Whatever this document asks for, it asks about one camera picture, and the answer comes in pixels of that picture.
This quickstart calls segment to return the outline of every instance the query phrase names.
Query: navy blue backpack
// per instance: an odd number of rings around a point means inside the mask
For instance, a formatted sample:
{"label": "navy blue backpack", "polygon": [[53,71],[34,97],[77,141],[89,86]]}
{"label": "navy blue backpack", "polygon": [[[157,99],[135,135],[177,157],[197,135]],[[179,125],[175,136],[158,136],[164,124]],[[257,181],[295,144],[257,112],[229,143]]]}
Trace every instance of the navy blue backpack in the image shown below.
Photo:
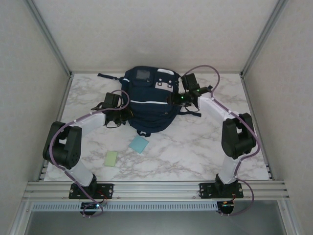
{"label": "navy blue backpack", "polygon": [[151,133],[163,131],[177,114],[201,117],[199,113],[183,113],[180,106],[168,104],[168,97],[179,92],[180,75],[172,70],[137,66],[128,70],[121,78],[100,73],[98,76],[120,81],[122,90],[130,97],[129,106],[134,115],[128,123],[140,136],[149,137]]}

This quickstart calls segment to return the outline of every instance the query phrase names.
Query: blue sponge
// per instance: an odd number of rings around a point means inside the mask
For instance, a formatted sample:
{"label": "blue sponge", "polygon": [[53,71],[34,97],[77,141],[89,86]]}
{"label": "blue sponge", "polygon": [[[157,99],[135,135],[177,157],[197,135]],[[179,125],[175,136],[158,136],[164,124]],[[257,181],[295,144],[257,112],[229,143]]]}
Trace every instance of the blue sponge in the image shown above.
{"label": "blue sponge", "polygon": [[147,146],[149,141],[145,140],[140,136],[136,136],[135,139],[129,144],[129,147],[135,150],[137,153],[141,153]]}

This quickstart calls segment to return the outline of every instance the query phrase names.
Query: backpack strap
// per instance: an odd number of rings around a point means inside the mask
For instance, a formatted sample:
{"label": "backpack strap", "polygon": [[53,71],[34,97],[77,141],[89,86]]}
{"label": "backpack strap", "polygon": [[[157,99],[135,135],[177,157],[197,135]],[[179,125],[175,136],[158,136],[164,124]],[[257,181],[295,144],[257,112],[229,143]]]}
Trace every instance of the backpack strap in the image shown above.
{"label": "backpack strap", "polygon": [[137,133],[140,135],[140,136],[144,136],[144,137],[149,137],[151,135],[151,133],[144,133],[144,132],[141,132],[141,131],[137,131]]}
{"label": "backpack strap", "polygon": [[113,76],[110,76],[110,75],[105,75],[105,74],[102,74],[102,73],[98,73],[98,77],[104,77],[104,78],[108,78],[108,79],[112,79],[112,80],[120,80],[120,78],[113,77]]}
{"label": "backpack strap", "polygon": [[201,118],[201,114],[193,111],[186,111],[186,112],[179,112],[178,115],[186,115],[186,114],[191,114],[193,116],[197,116]]}

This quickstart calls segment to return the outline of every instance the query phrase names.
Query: white marble table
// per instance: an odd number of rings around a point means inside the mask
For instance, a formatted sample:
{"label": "white marble table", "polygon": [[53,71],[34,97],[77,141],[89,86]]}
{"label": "white marble table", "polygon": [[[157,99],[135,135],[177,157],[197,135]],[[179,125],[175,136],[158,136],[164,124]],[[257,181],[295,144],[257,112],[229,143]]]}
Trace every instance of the white marble table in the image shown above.
{"label": "white marble table", "polygon": [[[216,97],[240,113],[249,112],[238,74],[221,74]],[[202,86],[216,84],[215,74],[196,74]],[[118,81],[96,74],[76,74],[69,92],[62,121],[74,120],[103,101],[106,92],[120,89]],[[82,140],[81,159],[98,181],[193,181],[214,180],[224,153],[221,127],[202,112],[202,117],[177,116],[160,133],[146,138],[148,145],[141,154],[128,147],[137,135],[130,125],[116,129],[98,128]],[[104,166],[107,151],[117,151],[115,167]],[[245,160],[239,176],[245,180],[268,180],[261,153]],[[49,164],[45,181],[69,181],[67,176]]]}

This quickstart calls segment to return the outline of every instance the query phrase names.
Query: green sponge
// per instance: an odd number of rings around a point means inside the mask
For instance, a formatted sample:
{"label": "green sponge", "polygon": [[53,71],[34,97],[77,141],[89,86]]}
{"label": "green sponge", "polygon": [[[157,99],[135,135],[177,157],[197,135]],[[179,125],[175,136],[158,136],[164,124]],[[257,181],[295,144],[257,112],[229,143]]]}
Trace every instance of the green sponge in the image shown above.
{"label": "green sponge", "polygon": [[117,152],[115,151],[108,151],[106,155],[106,160],[104,161],[105,166],[115,166],[117,157]]}

